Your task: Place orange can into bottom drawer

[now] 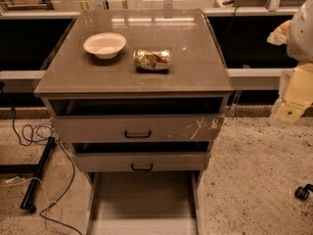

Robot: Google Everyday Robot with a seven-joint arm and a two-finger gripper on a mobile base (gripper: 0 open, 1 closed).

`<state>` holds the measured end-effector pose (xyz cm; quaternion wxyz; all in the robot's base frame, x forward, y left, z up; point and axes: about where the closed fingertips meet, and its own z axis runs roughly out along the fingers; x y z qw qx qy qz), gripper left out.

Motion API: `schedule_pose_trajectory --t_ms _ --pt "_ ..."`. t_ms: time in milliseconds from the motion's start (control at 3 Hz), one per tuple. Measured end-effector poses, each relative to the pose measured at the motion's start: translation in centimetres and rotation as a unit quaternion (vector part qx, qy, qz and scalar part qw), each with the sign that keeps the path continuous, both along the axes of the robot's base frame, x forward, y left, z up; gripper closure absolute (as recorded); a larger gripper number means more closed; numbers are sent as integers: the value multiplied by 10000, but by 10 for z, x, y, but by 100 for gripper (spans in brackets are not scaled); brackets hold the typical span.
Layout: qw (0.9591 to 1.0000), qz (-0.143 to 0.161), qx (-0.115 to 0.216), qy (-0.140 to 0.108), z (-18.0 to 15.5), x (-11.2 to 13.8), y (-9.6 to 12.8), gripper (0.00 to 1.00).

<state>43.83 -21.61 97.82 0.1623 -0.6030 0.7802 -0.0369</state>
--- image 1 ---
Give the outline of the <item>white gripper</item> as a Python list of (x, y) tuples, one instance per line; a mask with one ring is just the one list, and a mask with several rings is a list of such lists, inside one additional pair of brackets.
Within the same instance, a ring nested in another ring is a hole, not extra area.
[(267, 42), (287, 43), (290, 57), (307, 62), (282, 71), (279, 98), (271, 110), (273, 124), (291, 124), (313, 104), (313, 0), (306, 0), (291, 20), (277, 26)]

